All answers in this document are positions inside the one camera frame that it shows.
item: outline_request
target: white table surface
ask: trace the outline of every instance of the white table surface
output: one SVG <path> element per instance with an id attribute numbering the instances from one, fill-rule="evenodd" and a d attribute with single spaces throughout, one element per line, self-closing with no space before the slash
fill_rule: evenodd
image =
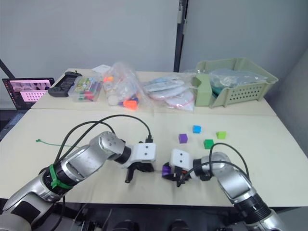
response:
<path id="1" fill-rule="evenodd" d="M 98 120 L 114 112 L 31 109 L 0 142 L 0 198 L 9 198 L 54 161 L 58 148 L 35 142 L 36 139 L 61 143 L 75 125 Z M 271 115 L 202 115 L 142 113 L 132 115 L 150 127 L 157 144 L 156 172 L 135 171 L 130 184 L 124 183 L 126 170 L 107 161 L 89 179 L 67 194 L 68 202 L 115 204 L 207 205 L 231 206 L 213 178 L 208 182 L 189 180 L 177 188 L 174 182 L 161 178 L 161 167 L 169 161 L 173 148 L 190 152 L 195 157 L 208 155 L 204 139 L 218 142 L 215 132 L 227 131 L 224 142 L 234 146 L 247 161 L 251 180 L 269 206 L 308 206 L 308 160 L 294 138 L 276 116 Z M 118 137 L 127 144 L 144 140 L 147 131 L 138 121 L 113 118 L 108 121 Z M 202 134 L 193 134 L 192 126 L 201 125 Z M 68 140 L 72 144 L 85 128 L 79 128 Z M 107 130 L 98 125 L 81 144 Z M 188 143 L 179 144 L 178 134 L 187 133 Z M 231 161 L 243 167 L 240 158 L 227 147 L 217 147 Z"/>
<path id="2" fill-rule="evenodd" d="M 78 68 L 70 68 L 67 71 L 75 71 L 77 70 L 85 77 L 90 77 L 94 75 L 94 71 L 91 69 L 78 69 Z M 145 82 L 158 77 L 162 77 L 168 75 L 170 73 L 166 72 L 137 72 L 138 78 L 140 81 Z M 96 102 L 90 103 L 76 103 L 73 102 L 69 97 L 66 98 L 55 98 L 50 96 L 49 94 L 45 94 L 42 98 L 36 102 L 32 108 L 48 108 L 48 109 L 74 109 L 74 110 L 102 110 L 102 111 L 113 111 L 115 113 L 126 112 L 129 110 L 124 109 L 120 106 L 112 106 L 108 105 L 107 100 L 105 99 L 104 91 L 101 90 L 99 98 Z M 186 112 L 182 110 L 174 110 L 168 109 L 164 107 L 145 107 L 144 105 L 140 106 L 138 109 L 140 112 L 159 112 L 159 113 L 181 113 L 187 114 L 191 112 Z M 195 107 L 193 112 L 194 114 L 223 114 L 223 115 L 264 115 L 264 116 L 275 116 L 275 112 L 272 110 L 270 105 L 263 99 L 261 101 L 249 101 L 244 103 L 237 103 L 233 105 L 228 105 L 227 107 Z"/>

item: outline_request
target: purple cube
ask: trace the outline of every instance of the purple cube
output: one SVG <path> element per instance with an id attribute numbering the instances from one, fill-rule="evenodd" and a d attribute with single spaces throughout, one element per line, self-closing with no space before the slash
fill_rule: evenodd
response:
<path id="1" fill-rule="evenodd" d="M 180 143 L 187 143 L 187 141 L 188 141 L 187 134 L 180 134 L 179 135 L 179 142 Z"/>
<path id="2" fill-rule="evenodd" d="M 171 168 L 169 166 L 163 166 L 162 177 L 171 174 Z"/>

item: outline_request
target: purple object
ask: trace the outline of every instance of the purple object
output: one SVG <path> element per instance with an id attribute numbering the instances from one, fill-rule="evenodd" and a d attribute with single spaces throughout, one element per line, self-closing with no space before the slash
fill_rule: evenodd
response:
<path id="1" fill-rule="evenodd" d="M 163 169 L 162 169 L 162 177 L 165 176 L 165 175 L 169 175 L 171 174 L 171 167 L 169 166 L 163 166 Z"/>
<path id="2" fill-rule="evenodd" d="M 137 101 L 137 103 L 139 103 L 139 99 L 135 94 L 131 97 L 130 100 L 134 100 L 134 101 Z"/>
<path id="3" fill-rule="evenodd" d="M 179 142 L 180 143 L 187 143 L 187 141 L 188 141 L 187 134 L 180 134 L 179 135 Z"/>

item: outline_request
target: cable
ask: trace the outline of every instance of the cable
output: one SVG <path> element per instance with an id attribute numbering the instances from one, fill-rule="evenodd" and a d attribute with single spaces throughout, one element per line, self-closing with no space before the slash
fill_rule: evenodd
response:
<path id="1" fill-rule="evenodd" d="M 73 226 L 74 226 L 74 224 L 75 224 L 75 222 L 76 222 L 77 217 L 79 216 L 79 214 L 81 213 L 81 211 L 82 211 L 87 205 L 88 205 L 88 203 L 85 203 L 85 204 L 81 207 L 81 209 L 78 211 L 76 217 L 74 218 L 74 220 L 73 220 L 73 222 L 72 222 L 72 225 L 71 225 L 71 228 L 69 229 L 69 231 L 72 231 Z"/>
<path id="2" fill-rule="evenodd" d="M 62 198 L 62 210 L 61 210 L 60 217 L 59 217 L 57 223 L 54 225 L 54 227 L 50 231 L 55 231 L 56 228 L 59 226 L 59 224 L 62 221 L 62 217 L 64 216 L 64 211 L 65 211 L 65 196 Z"/>
<path id="3" fill-rule="evenodd" d="M 61 144 L 61 146 L 59 148 L 59 151 L 58 151 L 58 154 L 56 156 L 56 159 L 55 159 L 54 163 L 56 163 L 59 160 L 61 152 L 62 152 L 62 150 L 63 150 L 63 148 L 65 146 L 65 143 L 68 140 L 69 136 L 73 133 L 73 131 L 75 131 L 77 128 L 79 128 L 79 127 L 81 127 L 83 125 L 86 125 L 86 124 L 103 124 L 103 125 L 106 125 L 111 130 L 111 132 L 115 134 L 115 131 L 113 130 L 113 128 L 109 124 L 103 123 L 101 121 L 87 121 L 87 122 L 78 124 L 77 126 L 75 126 L 73 129 L 71 129 L 69 131 L 69 133 L 66 135 L 66 137 L 62 141 L 62 144 Z"/>
<path id="4" fill-rule="evenodd" d="M 235 167 L 236 169 L 238 169 L 244 176 L 247 177 L 246 173 L 244 173 L 244 171 L 243 171 L 240 167 L 238 167 L 237 165 L 235 165 L 234 163 L 231 163 L 231 162 L 228 162 L 228 161 L 223 161 L 223 160 L 215 160 L 215 161 L 211 161 L 211 162 L 210 162 L 210 161 L 204 162 L 204 163 L 202 163 L 202 164 L 200 164 L 200 165 L 197 165 L 197 166 L 193 167 L 192 169 L 190 169 L 190 170 L 183 176 L 183 178 L 180 179 L 180 180 L 177 182 L 177 186 L 178 186 L 178 187 L 181 186 L 181 184 L 184 183 L 185 179 L 187 179 L 187 178 L 189 177 L 189 175 L 190 175 L 193 171 L 195 171 L 197 168 L 200 168 L 200 167 L 202 167 L 202 166 L 204 166 L 204 165 L 209 165 L 210 163 L 211 163 L 211 164 L 224 163 L 224 164 L 231 165 L 231 166 Z"/>
<path id="5" fill-rule="evenodd" d="M 248 170 L 248 167 L 247 167 L 247 164 L 246 164 L 245 159 L 243 158 L 243 156 L 240 154 L 239 151 L 237 151 L 235 148 L 233 148 L 233 147 L 232 147 L 231 145 L 229 145 L 229 144 L 226 144 L 226 143 L 215 143 L 215 144 L 211 147 L 208 161 L 209 161 L 210 163 L 212 163 L 212 152 L 213 152 L 213 148 L 214 148 L 215 146 L 217 146 L 217 145 L 225 145 L 225 146 L 231 148 L 232 150 L 234 150 L 234 151 L 238 154 L 238 156 L 241 158 L 242 162 L 244 163 L 245 171 L 246 171 L 246 174 L 245 174 L 245 175 L 246 175 L 246 177 L 247 177 L 247 178 L 249 179 L 249 181 L 250 181 L 249 170 Z M 210 164 L 209 168 L 210 168 L 210 174 L 211 174 L 211 176 L 212 176 L 212 175 L 213 175 L 213 173 L 212 173 L 212 164 Z"/>
<path id="6" fill-rule="evenodd" d="M 104 222 L 104 224 L 103 224 L 103 226 L 102 226 L 102 231 L 104 231 L 105 225 L 107 224 L 107 221 L 108 221 L 109 218 L 110 218 L 111 212 L 112 212 L 112 208 L 110 209 L 110 212 L 109 212 L 109 214 L 108 214 L 108 216 L 107 216 L 107 218 L 106 218 L 106 221 Z"/>
<path id="7" fill-rule="evenodd" d="M 41 139 L 37 139 L 35 140 L 36 142 L 41 142 L 47 145 L 51 145 L 51 146 L 61 146 L 60 144 L 55 144 L 55 143 L 47 143 L 45 141 L 42 141 Z"/>
<path id="8" fill-rule="evenodd" d="M 55 163 L 62 161 L 62 160 L 73 150 L 73 148 L 74 148 L 74 147 L 75 147 L 75 146 L 76 146 L 76 145 L 88 134 L 88 132 L 91 131 L 96 125 L 98 125 L 99 123 L 101 123 L 101 122 L 103 122 L 103 121 L 105 121 L 105 120 L 108 120 L 108 119 L 114 118 L 114 117 L 129 117 L 129 118 L 133 118 L 133 119 L 136 119 L 136 120 L 140 121 L 141 123 L 143 123 L 143 124 L 145 125 L 145 127 L 147 128 L 147 130 L 148 130 L 148 132 L 149 132 L 149 135 L 148 135 L 147 140 L 153 141 L 153 140 L 152 140 L 151 131 L 150 131 L 149 126 L 148 126 L 145 122 L 143 122 L 141 119 L 139 119 L 139 118 L 137 118 L 137 117 L 134 117 L 134 116 L 131 116 L 131 115 L 124 115 L 124 114 L 110 115 L 110 116 L 107 116 L 107 117 L 105 117 L 105 118 L 103 118 L 103 119 L 101 119 L 101 120 L 99 120 L 99 121 L 96 121 L 91 127 L 89 127 L 89 128 L 79 137 L 79 139 L 72 145 L 72 147 L 70 147 L 70 148 L 65 152 L 65 154 L 64 154 L 61 158 L 59 158 L 58 160 L 57 160 L 57 158 L 56 158 Z M 66 142 L 66 140 L 68 139 L 68 136 L 69 136 L 74 130 L 75 130 L 75 128 L 67 134 L 67 136 L 66 136 L 66 138 L 64 139 L 64 142 L 63 142 L 63 143 Z"/>

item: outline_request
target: green cube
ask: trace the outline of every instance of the green cube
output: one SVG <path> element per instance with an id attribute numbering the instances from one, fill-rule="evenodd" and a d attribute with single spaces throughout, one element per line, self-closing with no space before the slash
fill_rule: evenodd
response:
<path id="1" fill-rule="evenodd" d="M 203 145 L 204 145 L 205 149 L 211 149 L 211 147 L 214 145 L 214 141 L 213 140 L 204 140 Z"/>
<path id="2" fill-rule="evenodd" d="M 227 132 L 226 131 L 218 131 L 218 132 L 216 132 L 216 135 L 217 135 L 217 139 L 224 140 L 227 136 Z"/>

